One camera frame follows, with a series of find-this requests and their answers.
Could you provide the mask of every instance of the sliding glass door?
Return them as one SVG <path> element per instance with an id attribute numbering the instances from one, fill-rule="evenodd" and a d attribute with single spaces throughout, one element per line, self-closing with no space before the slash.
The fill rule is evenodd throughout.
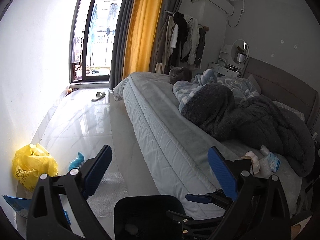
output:
<path id="1" fill-rule="evenodd" d="M 122 0 L 81 0 L 74 29 L 71 81 L 108 81 Z"/>

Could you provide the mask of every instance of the clothes rack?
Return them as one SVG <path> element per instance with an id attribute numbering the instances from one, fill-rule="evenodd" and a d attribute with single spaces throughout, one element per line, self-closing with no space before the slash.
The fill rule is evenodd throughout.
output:
<path id="1" fill-rule="evenodd" d="M 169 13 L 170 15 L 174 15 L 174 13 L 173 12 L 170 12 L 170 11 L 167 11 L 167 10 L 165 10 L 165 12 L 166 13 Z M 206 32 L 208 32 L 209 31 L 209 27 L 208 26 L 205 26 L 205 25 L 202 25 L 202 24 L 199 24 L 199 27 L 200 28 L 203 28 Z"/>

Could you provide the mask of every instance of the bed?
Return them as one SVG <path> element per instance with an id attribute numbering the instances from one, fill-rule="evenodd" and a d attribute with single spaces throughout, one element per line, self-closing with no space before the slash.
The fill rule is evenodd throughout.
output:
<path id="1" fill-rule="evenodd" d="M 301 111 L 309 129 L 315 129 L 320 110 L 315 90 L 289 73 L 253 58 L 248 59 L 242 76 L 246 78 L 250 74 L 255 76 L 262 94 Z M 185 199 L 188 193 L 206 194 L 220 188 L 207 162 L 208 149 L 216 146 L 228 160 L 239 159 L 248 151 L 261 158 L 260 152 L 237 140 L 219 142 L 185 119 L 178 110 L 179 102 L 167 75 L 132 73 L 113 90 L 113 95 L 116 100 L 124 100 L 141 152 L 159 192 L 178 198 L 186 214 L 194 219 L 223 215 L 224 210 L 213 204 L 198 204 Z M 293 214 L 302 178 L 283 156 L 278 157 L 281 165 L 277 175 Z"/>

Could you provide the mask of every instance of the yellow curtain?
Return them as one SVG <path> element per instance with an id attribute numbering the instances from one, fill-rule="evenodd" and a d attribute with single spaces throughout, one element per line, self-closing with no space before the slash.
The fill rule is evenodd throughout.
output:
<path id="1" fill-rule="evenodd" d="M 124 56 L 123 78 L 136 71 L 149 71 L 153 40 L 162 0 L 135 0 Z"/>

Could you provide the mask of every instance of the dark gray fleece blanket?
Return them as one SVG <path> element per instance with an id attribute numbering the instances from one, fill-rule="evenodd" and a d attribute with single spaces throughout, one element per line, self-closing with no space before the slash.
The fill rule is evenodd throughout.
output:
<path id="1" fill-rule="evenodd" d="M 315 148 L 304 122 L 271 99 L 257 96 L 236 104 L 232 91 L 220 84 L 204 85 L 183 107 L 181 114 L 218 141 L 239 138 L 260 149 L 265 145 L 281 154 L 301 177 L 314 164 Z"/>

